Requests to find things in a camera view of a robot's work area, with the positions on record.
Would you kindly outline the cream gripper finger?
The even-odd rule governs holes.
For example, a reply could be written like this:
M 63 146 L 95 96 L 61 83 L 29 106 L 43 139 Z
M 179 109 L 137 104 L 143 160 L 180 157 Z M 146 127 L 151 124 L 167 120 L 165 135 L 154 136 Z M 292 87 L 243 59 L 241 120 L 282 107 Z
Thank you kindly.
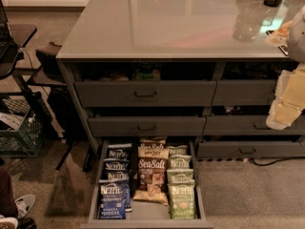
M 267 31 L 267 38 L 265 42 L 273 47 L 279 47 L 287 44 L 289 30 L 293 21 L 290 20 L 282 24 L 278 29 L 274 31 Z

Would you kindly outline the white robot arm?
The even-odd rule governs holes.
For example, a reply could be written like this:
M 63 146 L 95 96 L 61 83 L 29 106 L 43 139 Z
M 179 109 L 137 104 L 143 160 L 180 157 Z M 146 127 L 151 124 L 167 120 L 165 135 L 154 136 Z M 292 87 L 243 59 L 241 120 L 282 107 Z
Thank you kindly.
M 269 128 L 284 130 L 305 109 L 305 7 L 293 20 L 271 32 L 265 42 L 274 47 L 286 46 L 288 56 L 298 62 L 295 70 L 283 70 L 279 76 L 275 99 L 266 119 Z

